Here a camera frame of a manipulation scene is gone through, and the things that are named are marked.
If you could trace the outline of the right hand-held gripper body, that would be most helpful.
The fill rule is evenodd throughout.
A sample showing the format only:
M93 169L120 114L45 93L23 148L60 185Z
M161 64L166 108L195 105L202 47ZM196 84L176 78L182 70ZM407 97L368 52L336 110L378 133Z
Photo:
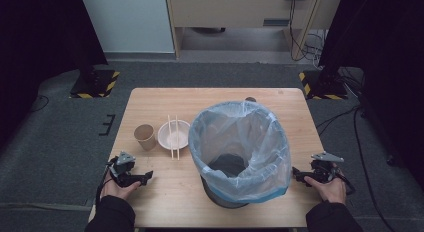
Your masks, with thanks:
M311 156L312 177L320 183L328 183L336 177L337 169L333 166L335 162L342 163L344 159L326 151Z

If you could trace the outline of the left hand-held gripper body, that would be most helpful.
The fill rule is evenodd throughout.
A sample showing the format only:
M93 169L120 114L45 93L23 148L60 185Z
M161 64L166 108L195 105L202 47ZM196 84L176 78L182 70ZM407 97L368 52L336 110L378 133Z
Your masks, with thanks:
M131 169L135 165L136 158L125 151L121 151L109 161L109 171L112 179L120 187L128 187L133 183L140 181L139 175L132 175Z

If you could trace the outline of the brown paper cup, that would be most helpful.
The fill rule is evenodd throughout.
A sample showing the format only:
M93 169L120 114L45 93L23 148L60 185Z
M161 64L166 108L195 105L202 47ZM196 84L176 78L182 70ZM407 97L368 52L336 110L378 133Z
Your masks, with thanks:
M154 128L149 124L142 124L134 131L134 138L145 151L150 151L156 146Z

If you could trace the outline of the wooden chopstick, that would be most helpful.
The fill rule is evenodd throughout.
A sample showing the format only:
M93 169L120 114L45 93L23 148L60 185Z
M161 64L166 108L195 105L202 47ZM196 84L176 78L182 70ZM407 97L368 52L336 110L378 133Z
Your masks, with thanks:
M168 140L169 140L169 147L170 147L170 153L171 153L171 159L174 160L174 149L173 149L173 139L172 139L172 128L171 128L171 119L170 115L167 115L167 125L168 125Z
M176 142L177 142L177 160L180 160L180 137L179 137L179 120L178 115L175 115L175 129L176 129Z

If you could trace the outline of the trash bin with plastic bag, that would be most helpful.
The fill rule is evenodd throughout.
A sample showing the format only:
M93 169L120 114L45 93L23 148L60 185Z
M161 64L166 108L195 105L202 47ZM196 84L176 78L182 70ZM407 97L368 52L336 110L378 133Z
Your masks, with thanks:
M188 137L195 166L220 198L236 203L262 203L286 193L291 157L286 133L276 115L250 101L227 101L202 110ZM208 163L223 154L243 158L246 168L236 177Z

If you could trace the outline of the white disposable bowl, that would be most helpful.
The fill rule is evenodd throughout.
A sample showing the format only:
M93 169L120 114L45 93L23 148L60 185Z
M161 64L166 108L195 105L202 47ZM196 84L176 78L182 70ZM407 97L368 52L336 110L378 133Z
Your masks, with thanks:
M176 142L175 120L171 120L171 128L172 128L173 149L176 150L177 142ZM179 120L180 149L188 145L189 129L190 129L190 124L188 122ZM168 133L169 133L168 125L166 122L160 127L158 131L158 142L163 148L170 150Z

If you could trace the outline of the dark round trash bin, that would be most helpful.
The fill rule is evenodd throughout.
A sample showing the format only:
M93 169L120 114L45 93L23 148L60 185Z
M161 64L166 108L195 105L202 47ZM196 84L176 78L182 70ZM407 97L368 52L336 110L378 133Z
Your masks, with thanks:
M208 163L208 166L213 170L223 172L230 178L238 176L246 168L243 158L232 154L223 154ZM226 209L237 209L246 206L246 203L230 202L220 198L209 188L204 178L201 178L201 181L206 195L216 205Z

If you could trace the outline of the person's right hand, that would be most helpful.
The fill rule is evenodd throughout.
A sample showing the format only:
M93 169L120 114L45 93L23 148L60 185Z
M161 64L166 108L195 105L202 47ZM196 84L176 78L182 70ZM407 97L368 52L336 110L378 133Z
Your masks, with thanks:
M305 176L304 180L318 191L323 201L341 204L346 202L346 185L341 179L335 178L331 182L325 184L309 176Z

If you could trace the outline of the person's left hand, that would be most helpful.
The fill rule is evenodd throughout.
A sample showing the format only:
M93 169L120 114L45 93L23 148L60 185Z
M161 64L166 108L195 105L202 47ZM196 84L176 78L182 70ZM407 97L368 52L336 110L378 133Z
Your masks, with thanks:
M113 179L107 179L104 182L103 188L100 192L100 198L106 196L113 196L123 200L127 200L130 195L140 187L139 185L140 183L136 182L127 187L120 187L118 184L115 183Z

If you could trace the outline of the striped black stand base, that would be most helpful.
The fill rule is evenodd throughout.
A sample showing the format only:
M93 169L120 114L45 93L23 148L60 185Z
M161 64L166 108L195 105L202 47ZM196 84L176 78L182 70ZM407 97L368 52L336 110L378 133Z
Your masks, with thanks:
M299 73L307 99L339 100L347 98L344 82L338 73L306 70Z
M118 79L115 70L94 70L89 75L80 74L70 91L71 98L108 97Z

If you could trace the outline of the black curtain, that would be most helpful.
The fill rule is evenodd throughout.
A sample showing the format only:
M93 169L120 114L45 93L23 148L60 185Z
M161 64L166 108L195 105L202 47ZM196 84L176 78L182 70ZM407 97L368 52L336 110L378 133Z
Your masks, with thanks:
M0 0L0 149L50 77L106 58L83 0Z
M320 64L364 72L370 120L424 190L424 0L340 0Z

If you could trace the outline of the light wooden desk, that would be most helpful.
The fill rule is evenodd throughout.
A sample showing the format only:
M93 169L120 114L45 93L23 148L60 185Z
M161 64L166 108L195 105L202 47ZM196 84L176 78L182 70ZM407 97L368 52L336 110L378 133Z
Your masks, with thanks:
M330 28L340 0L166 0L175 52L185 28L281 28L291 55L305 52L312 30Z

